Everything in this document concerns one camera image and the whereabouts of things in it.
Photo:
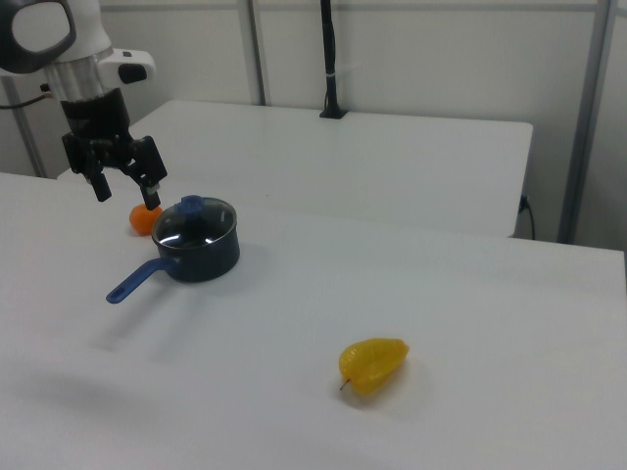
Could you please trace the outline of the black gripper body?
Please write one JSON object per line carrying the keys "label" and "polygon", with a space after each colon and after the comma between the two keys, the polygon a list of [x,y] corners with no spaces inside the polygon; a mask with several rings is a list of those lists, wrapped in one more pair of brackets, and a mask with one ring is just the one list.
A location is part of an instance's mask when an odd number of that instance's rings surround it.
{"label": "black gripper body", "polygon": [[130,119],[120,89],[94,99],[70,102],[61,106],[72,134],[81,139],[110,140],[119,137],[131,141]]}

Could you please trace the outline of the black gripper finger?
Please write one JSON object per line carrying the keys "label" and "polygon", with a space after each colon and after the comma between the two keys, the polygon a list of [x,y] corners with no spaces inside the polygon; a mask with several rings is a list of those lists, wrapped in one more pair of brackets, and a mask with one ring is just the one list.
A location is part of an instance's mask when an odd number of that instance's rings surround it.
{"label": "black gripper finger", "polygon": [[103,173],[102,146],[95,141],[80,139],[72,133],[64,135],[62,141],[72,172],[84,176],[99,202],[108,200],[112,193]]}
{"label": "black gripper finger", "polygon": [[156,142],[151,136],[115,141],[115,159],[119,170],[140,188],[145,207],[151,211],[161,204],[160,183],[168,176]]}

